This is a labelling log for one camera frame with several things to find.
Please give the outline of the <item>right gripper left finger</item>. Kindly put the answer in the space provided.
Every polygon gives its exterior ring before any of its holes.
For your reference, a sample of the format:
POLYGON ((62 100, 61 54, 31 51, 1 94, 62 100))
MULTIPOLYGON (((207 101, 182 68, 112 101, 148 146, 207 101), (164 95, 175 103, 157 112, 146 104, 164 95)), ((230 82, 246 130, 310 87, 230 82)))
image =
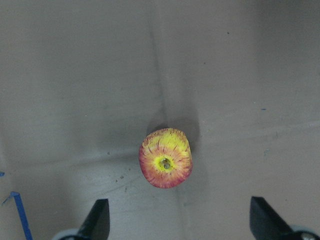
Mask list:
POLYGON ((110 234, 109 200, 98 199, 76 233, 75 240, 107 240, 110 234))

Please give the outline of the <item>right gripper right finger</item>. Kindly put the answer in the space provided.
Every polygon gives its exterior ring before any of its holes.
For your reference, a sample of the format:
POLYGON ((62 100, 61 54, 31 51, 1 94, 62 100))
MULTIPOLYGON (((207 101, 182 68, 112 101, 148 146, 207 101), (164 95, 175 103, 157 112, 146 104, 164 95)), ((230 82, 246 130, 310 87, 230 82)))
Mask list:
POLYGON ((299 240, 300 234, 259 196, 252 196, 249 210, 249 228, 256 240, 299 240))

